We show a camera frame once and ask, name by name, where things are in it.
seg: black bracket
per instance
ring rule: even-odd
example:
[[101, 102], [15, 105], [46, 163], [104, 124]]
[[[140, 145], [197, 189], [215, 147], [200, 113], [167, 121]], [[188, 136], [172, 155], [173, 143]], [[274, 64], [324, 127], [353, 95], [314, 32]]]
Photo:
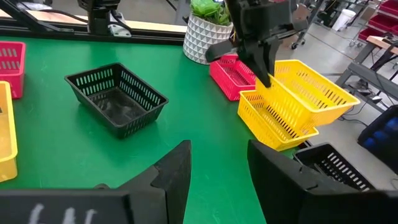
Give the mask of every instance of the black bracket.
[[16, 21], [20, 22], [23, 26], [34, 32], [73, 32], [73, 29], [61, 29], [46, 22], [38, 21], [25, 10], [20, 10], [9, 0], [0, 1], [0, 9], [9, 14]]

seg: metal table frame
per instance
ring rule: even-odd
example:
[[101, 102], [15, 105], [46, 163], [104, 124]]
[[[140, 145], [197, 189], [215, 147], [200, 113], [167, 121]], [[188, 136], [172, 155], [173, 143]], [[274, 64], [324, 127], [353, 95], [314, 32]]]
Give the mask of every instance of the metal table frame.
[[[381, 90], [385, 94], [389, 95], [391, 98], [398, 100], [398, 85], [385, 78], [384, 76], [377, 73], [377, 71], [371, 70], [368, 67], [362, 65], [365, 59], [371, 54], [371, 52], [378, 47], [376, 44], [368, 42], [364, 49], [359, 53], [359, 55], [348, 65], [348, 68], [339, 74], [340, 77], [335, 82], [338, 86], [348, 89], [350, 92], [355, 93], [356, 90], [349, 85], [346, 85], [346, 81], [352, 75], [356, 75], [359, 78], [367, 81], [372, 86]], [[384, 109], [380, 108], [377, 104], [373, 103], [369, 98], [361, 94], [356, 94], [357, 97], [361, 98], [367, 104], [371, 105], [373, 108], [380, 112], [384, 112]]]

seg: blue object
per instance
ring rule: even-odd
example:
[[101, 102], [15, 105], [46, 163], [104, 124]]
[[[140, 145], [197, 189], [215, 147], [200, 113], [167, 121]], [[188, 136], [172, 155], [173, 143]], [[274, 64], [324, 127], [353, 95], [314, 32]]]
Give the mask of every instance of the blue object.
[[385, 143], [390, 138], [390, 135], [388, 135], [384, 131], [376, 131], [373, 134], [373, 137], [376, 141], [379, 141], [380, 143]]
[[376, 149], [376, 141], [373, 138], [368, 138], [363, 142], [363, 147], [369, 151], [373, 151]]
[[387, 122], [384, 131], [388, 134], [398, 135], [398, 118], [392, 118]]

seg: stacked baskets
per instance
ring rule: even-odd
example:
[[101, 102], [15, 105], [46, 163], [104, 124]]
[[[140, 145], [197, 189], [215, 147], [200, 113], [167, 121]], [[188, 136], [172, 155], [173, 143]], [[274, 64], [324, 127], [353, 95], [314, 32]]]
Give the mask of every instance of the stacked baskets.
[[266, 88], [240, 92], [238, 115], [262, 143], [282, 151], [318, 134], [359, 100], [299, 60], [275, 63]]

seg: basket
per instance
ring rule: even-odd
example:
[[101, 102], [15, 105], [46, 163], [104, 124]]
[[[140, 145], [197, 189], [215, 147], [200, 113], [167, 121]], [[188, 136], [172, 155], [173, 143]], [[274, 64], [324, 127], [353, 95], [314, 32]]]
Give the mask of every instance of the basket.
[[17, 176], [17, 137], [10, 84], [0, 81], [0, 182]]
[[23, 94], [25, 49], [22, 42], [0, 41], [0, 81], [10, 83], [13, 98], [21, 98]]
[[298, 146], [319, 134], [315, 128], [304, 131], [291, 128], [275, 112], [268, 98], [256, 90], [242, 91], [240, 95], [238, 115], [260, 142], [276, 151]]
[[360, 191], [374, 189], [369, 181], [328, 143], [298, 150], [293, 157], [301, 164], [354, 189]]
[[255, 89], [256, 76], [237, 55], [225, 55], [210, 63], [210, 75], [231, 101], [239, 100], [240, 91]]
[[398, 25], [396, 25], [396, 26], [394, 26], [394, 27], [392, 28], [392, 33], [393, 33], [394, 35], [398, 35]]
[[65, 77], [78, 101], [118, 138], [155, 121], [168, 103], [153, 89], [120, 63], [106, 65]]
[[366, 41], [366, 39], [367, 39], [369, 36], [371, 36], [371, 35], [375, 35], [375, 36], [380, 37], [380, 36], [383, 35], [383, 33], [380, 32], [380, 31], [378, 31], [378, 30], [375, 30], [375, 29], [373, 29], [373, 28], [368, 27], [368, 28], [362, 30], [361, 32], [359, 32], [358, 39], [359, 39], [359, 40]]
[[380, 11], [398, 16], [398, 1], [389, 0], [380, 5]]
[[369, 20], [369, 24], [375, 26], [379, 29], [382, 29], [386, 32], [391, 32], [392, 28], [398, 24], [396, 19], [391, 17], [384, 16], [382, 14], [378, 14]]
[[275, 78], [266, 88], [256, 79], [256, 89], [284, 121], [297, 129], [330, 124], [359, 100], [299, 60], [275, 63]]

